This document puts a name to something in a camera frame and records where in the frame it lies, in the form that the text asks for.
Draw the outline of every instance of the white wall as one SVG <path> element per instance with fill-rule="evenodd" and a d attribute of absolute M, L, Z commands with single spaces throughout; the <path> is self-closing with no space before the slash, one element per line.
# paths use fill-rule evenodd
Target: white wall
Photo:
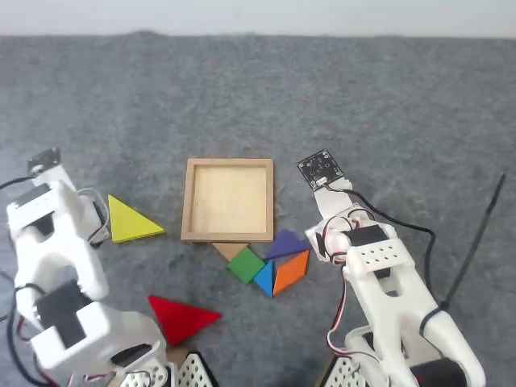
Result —
<path fill-rule="evenodd" d="M 0 0 L 0 35 L 516 37 L 516 0 Z"/>

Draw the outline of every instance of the green square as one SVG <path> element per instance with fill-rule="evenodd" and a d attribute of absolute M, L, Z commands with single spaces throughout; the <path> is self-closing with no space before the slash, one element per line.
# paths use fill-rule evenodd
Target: green square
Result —
<path fill-rule="evenodd" d="M 248 284 L 264 266 L 265 263 L 250 248 L 245 248 L 231 260 L 227 268 L 244 284 Z"/>

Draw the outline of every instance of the red triangle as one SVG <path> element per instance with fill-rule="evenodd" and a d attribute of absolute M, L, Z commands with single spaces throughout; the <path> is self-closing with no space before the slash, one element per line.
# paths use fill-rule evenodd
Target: red triangle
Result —
<path fill-rule="evenodd" d="M 148 296 L 147 299 L 170 345 L 188 339 L 222 317 L 217 312 L 156 296 Z"/>

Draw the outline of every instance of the purple triangle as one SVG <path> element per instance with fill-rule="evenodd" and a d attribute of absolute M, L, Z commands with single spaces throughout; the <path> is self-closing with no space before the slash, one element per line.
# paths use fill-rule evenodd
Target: purple triangle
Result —
<path fill-rule="evenodd" d="M 276 239 L 265 254 L 265 259 L 271 260 L 310 249 L 311 245 L 306 240 L 300 240 L 292 231 L 281 230 L 277 233 Z"/>

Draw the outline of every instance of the gray carpet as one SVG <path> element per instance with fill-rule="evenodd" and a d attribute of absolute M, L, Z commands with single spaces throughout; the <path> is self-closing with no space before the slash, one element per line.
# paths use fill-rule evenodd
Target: gray carpet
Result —
<path fill-rule="evenodd" d="M 155 294 L 217 310 L 223 319 L 188 345 L 202 351 L 222 386 L 311 386 L 329 356 L 339 272 L 312 256 L 306 279 L 271 300 L 233 277 L 209 245 L 181 243 L 186 160 L 273 158 L 277 229 L 301 234 L 319 215 L 296 162 L 329 148 L 381 209 L 437 231 L 440 296 L 507 171 L 451 315 L 488 385 L 511 386 L 515 64 L 509 40 L 0 38 L 0 181 L 23 175 L 29 156 L 60 146 L 77 186 L 114 194 L 168 231 L 102 247 L 107 303 L 152 315 L 146 296 Z M 0 206 L 25 188 L 0 193 Z M 2 268 L 14 273 L 0 231 Z M 421 269 L 426 236 L 399 233 Z M 267 245 L 253 247 L 262 253 Z M 0 286 L 5 310 L 8 287 Z M 352 296 L 342 334 L 364 321 Z M 0 370 L 2 385 L 24 385 L 6 351 Z"/>

